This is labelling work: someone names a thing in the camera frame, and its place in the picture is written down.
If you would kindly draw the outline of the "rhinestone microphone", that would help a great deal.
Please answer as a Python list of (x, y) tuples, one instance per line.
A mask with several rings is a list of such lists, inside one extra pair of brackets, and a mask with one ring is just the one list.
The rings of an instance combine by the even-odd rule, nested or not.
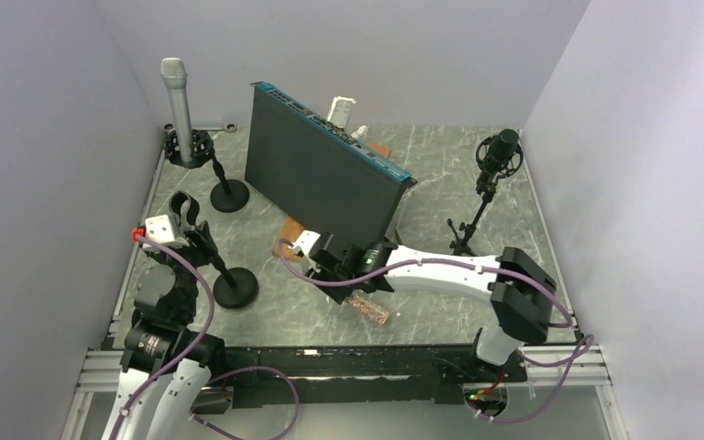
[(390, 312), (388, 310), (376, 304), (367, 297), (354, 294), (351, 295), (346, 302), (356, 308), (370, 321), (378, 325), (384, 325), (390, 317)]

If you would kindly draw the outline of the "clip desk mic stand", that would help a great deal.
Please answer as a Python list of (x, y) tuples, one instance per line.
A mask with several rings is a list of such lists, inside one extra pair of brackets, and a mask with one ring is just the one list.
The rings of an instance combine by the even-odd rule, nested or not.
[[(198, 222), (199, 213), (199, 203), (187, 192), (175, 192), (170, 198), (169, 216), (176, 220), (179, 226), (199, 225), (202, 221), (207, 221)], [(219, 248), (218, 255), (215, 265), (211, 265), (219, 272), (213, 286), (215, 302), (227, 310), (242, 309), (252, 304), (259, 293), (259, 284), (254, 273), (243, 267), (230, 269), (226, 266)]]

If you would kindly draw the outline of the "silver microphone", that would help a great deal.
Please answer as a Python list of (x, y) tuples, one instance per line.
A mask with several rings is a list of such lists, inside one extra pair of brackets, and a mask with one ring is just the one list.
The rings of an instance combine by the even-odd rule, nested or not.
[(187, 98), (188, 73), (180, 58), (164, 58), (160, 74), (168, 91), (181, 161), (189, 163), (193, 159), (193, 129)]

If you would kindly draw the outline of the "black tripod shock mount stand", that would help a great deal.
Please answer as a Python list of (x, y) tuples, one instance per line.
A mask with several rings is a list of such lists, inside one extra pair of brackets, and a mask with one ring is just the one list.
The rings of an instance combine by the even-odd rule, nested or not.
[(501, 176), (501, 175), (496, 175), (496, 174), (490, 174), (485, 170), (485, 156), (487, 154), (488, 148), (490, 146), (490, 142), (492, 141), (492, 138), (498, 135), (499, 133), (486, 137), (484, 138), (477, 146), (475, 155), (474, 155), (474, 160), (476, 162), (476, 165), (478, 166), (479, 170), (479, 175), (476, 180), (476, 187), (475, 191), (476, 194), (481, 197), (481, 204), (476, 211), (473, 219), (471, 220), (470, 223), (465, 223), (461, 222), (459, 224), (459, 227), (455, 227), (454, 223), (451, 218), (449, 218), (446, 222), (447, 225), (450, 227), (450, 230), (452, 231), (452, 234), (454, 236), (454, 239), (450, 242), (450, 249), (452, 250), (452, 254), (454, 256), (470, 256), (470, 257), (475, 257), (476, 254), (472, 250), (469, 241), (470, 239), (475, 235), (479, 221), (484, 214), (486, 208), (488, 205), (492, 202), (493, 198), (495, 197), (497, 193), (497, 186), (498, 183), (501, 180), (508, 179), (512, 175), (514, 175), (523, 165), (523, 150), (522, 146), (519, 140), (519, 145), (520, 145), (520, 153), (517, 154), (511, 161), (510, 164), (510, 171), (512, 171), (512, 174), (509, 175), (508, 177), (506, 176)]

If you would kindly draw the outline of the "black condenser microphone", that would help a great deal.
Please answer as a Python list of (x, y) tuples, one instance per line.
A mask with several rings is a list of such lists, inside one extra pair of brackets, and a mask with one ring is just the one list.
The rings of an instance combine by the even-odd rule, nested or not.
[(516, 130), (506, 128), (492, 138), (485, 156), (485, 170), (490, 174), (508, 177), (512, 174), (510, 164), (520, 153), (519, 134)]

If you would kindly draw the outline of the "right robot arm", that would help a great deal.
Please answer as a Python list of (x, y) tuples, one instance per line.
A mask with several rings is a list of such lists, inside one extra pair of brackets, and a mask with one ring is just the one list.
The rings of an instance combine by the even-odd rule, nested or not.
[(318, 238), (294, 250), (310, 263), (307, 277), (338, 302), (354, 291), (421, 291), (489, 304), (495, 319), (481, 329), (468, 356), (469, 370), (479, 380), (493, 379), (520, 347), (547, 339), (556, 282), (517, 247), (498, 256), (460, 257), (391, 243), (363, 250)]

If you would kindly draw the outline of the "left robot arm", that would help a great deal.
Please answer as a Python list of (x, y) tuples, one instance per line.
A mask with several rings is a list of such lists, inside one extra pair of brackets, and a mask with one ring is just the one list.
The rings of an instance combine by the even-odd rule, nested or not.
[(207, 222), (175, 225), (168, 216), (151, 217), (132, 238), (158, 266), (135, 300), (135, 316), (120, 360), (115, 403), (104, 439), (172, 439), (190, 418), (205, 385), (226, 373), (225, 343), (189, 329), (198, 290), (209, 291), (199, 267), (218, 256)]

